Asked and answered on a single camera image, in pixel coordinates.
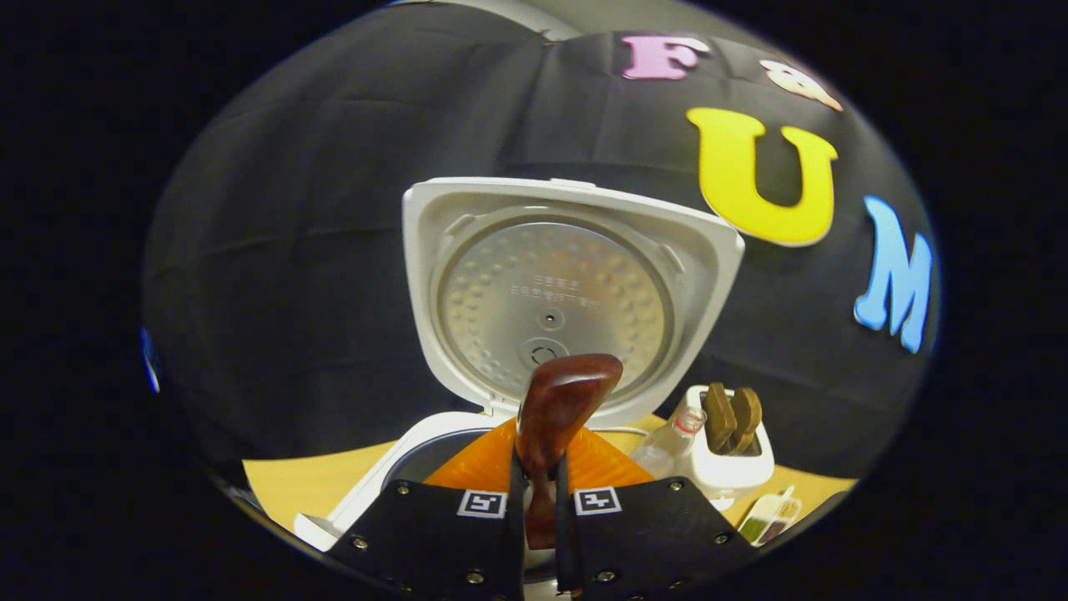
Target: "brown wooden handle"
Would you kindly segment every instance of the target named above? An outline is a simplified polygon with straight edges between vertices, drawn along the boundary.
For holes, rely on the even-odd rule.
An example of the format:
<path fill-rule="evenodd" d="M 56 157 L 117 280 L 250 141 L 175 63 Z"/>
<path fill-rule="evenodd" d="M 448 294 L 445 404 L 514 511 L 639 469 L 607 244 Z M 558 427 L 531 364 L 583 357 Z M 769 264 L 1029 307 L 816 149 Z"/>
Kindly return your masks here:
<path fill-rule="evenodd" d="M 516 453 L 533 487 L 525 513 L 530 549 L 553 549 L 556 510 L 550 475 L 568 443 L 623 377 L 612 355 L 561 358 L 538 366 L 519 408 Z"/>

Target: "stainless steel inner lid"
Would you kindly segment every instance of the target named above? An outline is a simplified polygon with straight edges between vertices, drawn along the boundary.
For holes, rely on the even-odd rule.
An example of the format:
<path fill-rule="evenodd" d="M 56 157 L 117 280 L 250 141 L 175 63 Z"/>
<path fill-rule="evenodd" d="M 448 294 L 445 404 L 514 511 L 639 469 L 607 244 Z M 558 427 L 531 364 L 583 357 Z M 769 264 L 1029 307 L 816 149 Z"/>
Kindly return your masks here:
<path fill-rule="evenodd" d="M 521 399 L 554 358 L 610 353 L 624 374 L 604 402 L 656 371 L 671 343 L 672 304 L 637 249 L 591 223 L 504 223 L 476 234 L 445 265 L 438 325 L 459 363 Z"/>

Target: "wooden table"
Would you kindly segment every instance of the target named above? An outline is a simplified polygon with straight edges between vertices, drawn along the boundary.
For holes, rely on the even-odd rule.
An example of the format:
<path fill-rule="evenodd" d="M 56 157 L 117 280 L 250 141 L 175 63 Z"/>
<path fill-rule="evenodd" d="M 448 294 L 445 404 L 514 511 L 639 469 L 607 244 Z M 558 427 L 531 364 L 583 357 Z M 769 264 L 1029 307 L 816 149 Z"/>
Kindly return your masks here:
<path fill-rule="evenodd" d="M 648 415 L 631 427 L 651 432 L 664 424 L 663 420 Z M 625 454 L 629 454 L 642 441 L 640 434 L 598 433 Z M 392 442 L 301 459 L 246 460 L 244 464 L 252 492 L 260 500 L 264 511 L 271 520 L 292 533 L 297 513 L 325 518 L 333 511 L 342 499 L 391 446 Z M 731 508 L 723 511 L 723 516 L 738 527 L 757 499 L 769 493 L 781 493 L 787 487 L 794 486 L 791 496 L 803 504 L 801 515 L 798 517 L 798 520 L 801 520 L 828 497 L 841 491 L 848 491 L 854 484 L 857 484 L 854 479 L 820 476 L 776 464 L 770 480 L 759 489 L 738 499 Z"/>

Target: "pink letter f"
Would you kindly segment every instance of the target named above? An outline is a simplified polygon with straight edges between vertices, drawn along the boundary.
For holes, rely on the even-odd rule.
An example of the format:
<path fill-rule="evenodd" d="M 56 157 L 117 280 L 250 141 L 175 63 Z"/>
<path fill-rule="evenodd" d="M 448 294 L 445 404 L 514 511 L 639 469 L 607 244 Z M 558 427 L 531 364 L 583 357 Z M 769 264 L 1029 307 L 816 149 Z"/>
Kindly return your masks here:
<path fill-rule="evenodd" d="M 698 52 L 707 52 L 708 45 L 692 37 L 663 35 L 630 35 L 622 38 L 630 44 L 633 63 L 623 72 L 627 79 L 686 79 L 687 72 L 671 64 L 674 59 L 682 66 L 697 64 Z"/>

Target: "letter m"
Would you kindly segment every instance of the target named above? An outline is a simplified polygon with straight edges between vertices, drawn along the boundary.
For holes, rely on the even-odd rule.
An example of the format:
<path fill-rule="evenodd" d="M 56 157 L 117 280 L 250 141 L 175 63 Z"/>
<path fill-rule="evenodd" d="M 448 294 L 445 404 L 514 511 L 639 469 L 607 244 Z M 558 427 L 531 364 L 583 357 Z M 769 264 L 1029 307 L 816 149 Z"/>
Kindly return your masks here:
<path fill-rule="evenodd" d="M 905 234 L 897 215 L 882 200 L 864 196 L 864 205 L 875 221 L 875 258 L 867 291 L 857 298 L 853 317 L 861 325 L 879 331 L 886 323 L 886 292 L 890 292 L 890 335 L 901 329 L 901 346 L 910 352 L 920 350 L 927 300 L 930 292 L 931 249 L 923 235 L 912 242 L 912 257 L 905 248 Z"/>

